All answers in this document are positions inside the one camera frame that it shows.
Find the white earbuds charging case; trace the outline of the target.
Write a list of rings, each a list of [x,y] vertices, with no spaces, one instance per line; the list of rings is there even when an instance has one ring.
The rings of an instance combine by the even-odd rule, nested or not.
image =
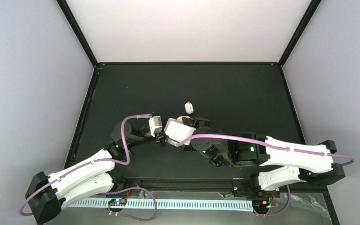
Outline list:
[[[187,103],[185,103],[184,107],[185,107],[185,112],[187,114],[192,114],[194,112],[194,107],[193,107],[192,103],[187,102]]]

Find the beige small earbuds case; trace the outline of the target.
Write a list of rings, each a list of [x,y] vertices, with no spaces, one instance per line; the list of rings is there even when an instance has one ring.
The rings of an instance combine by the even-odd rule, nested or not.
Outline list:
[[[188,119],[190,119],[191,117],[190,116],[179,116],[177,118],[177,120],[181,121],[181,122],[185,122],[187,121]]]

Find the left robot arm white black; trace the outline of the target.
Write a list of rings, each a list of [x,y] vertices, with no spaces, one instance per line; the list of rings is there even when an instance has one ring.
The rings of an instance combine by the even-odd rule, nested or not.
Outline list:
[[[126,117],[112,134],[112,142],[91,157],[59,172],[35,174],[19,208],[23,217],[33,216],[37,224],[57,217],[69,205],[93,195],[110,195],[120,180],[114,170],[131,162],[131,145],[147,138],[161,139],[159,116],[141,114]]]

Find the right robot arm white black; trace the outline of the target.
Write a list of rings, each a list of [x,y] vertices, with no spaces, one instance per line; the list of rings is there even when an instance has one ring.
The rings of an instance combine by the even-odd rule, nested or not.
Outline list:
[[[270,171],[251,175],[248,189],[254,196],[293,183],[327,186],[345,178],[343,165],[333,160],[337,148],[331,140],[318,145],[303,145],[245,133],[230,140],[196,138],[183,145],[182,150],[198,151],[216,167],[275,166]]]

